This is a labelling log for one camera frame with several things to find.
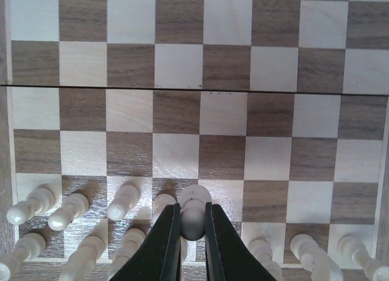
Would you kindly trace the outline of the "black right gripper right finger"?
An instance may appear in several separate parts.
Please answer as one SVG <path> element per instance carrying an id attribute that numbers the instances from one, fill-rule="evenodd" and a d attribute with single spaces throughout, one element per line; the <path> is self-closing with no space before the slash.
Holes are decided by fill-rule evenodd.
<path id="1" fill-rule="evenodd" d="M 249 252 L 219 204 L 205 205 L 207 280 L 274 280 Z"/>

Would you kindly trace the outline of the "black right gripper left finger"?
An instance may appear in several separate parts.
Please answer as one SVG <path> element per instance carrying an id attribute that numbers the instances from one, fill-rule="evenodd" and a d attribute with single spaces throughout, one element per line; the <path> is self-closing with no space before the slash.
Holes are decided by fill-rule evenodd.
<path id="1" fill-rule="evenodd" d="M 167 205 L 137 252 L 112 280 L 181 279 L 181 207 Z"/>

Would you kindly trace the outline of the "white pawn second row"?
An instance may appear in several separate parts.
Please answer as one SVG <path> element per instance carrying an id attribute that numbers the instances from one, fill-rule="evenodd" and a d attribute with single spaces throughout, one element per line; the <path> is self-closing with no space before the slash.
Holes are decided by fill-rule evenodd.
<path id="1" fill-rule="evenodd" d="M 65 230 L 74 219 L 82 217 L 89 210 L 88 199 L 80 193 L 72 193 L 66 197 L 48 219 L 48 226 L 54 231 Z"/>
<path id="2" fill-rule="evenodd" d="M 107 216 L 112 221 L 123 219 L 148 219 L 148 208 L 141 206 L 141 177 L 107 177 Z"/>

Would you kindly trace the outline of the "white piece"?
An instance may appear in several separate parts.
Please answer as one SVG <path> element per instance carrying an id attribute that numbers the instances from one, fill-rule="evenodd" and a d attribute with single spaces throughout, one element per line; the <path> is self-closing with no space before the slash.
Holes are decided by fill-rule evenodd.
<path id="1" fill-rule="evenodd" d="M 298 234 L 290 242 L 290 249 L 303 269 L 311 272 L 311 280 L 343 280 L 337 263 L 307 234 Z"/>
<path id="2" fill-rule="evenodd" d="M 45 248 L 46 240 L 42 235 L 25 234 L 17 241 L 13 252 L 1 256 L 1 280 L 10 280 L 22 262 L 37 258 Z"/>
<path id="3" fill-rule="evenodd" d="M 97 236 L 86 237 L 77 250 L 69 257 L 59 280 L 83 280 L 94 270 L 96 261 L 102 256 L 106 246 Z"/>
<path id="4" fill-rule="evenodd" d="M 120 247 L 110 265 L 108 280 L 111 280 L 119 269 L 136 253 L 145 238 L 145 233 L 137 228 L 131 228 L 124 234 Z"/>

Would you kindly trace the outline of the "white pawn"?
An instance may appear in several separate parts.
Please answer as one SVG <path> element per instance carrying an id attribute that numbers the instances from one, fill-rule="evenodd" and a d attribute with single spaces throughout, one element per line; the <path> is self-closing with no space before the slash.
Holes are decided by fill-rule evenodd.
<path id="1" fill-rule="evenodd" d="M 6 213 L 8 222 L 21 225 L 36 215 L 43 215 L 60 200 L 61 193 L 47 184 L 32 190 L 24 201 L 13 205 Z"/>

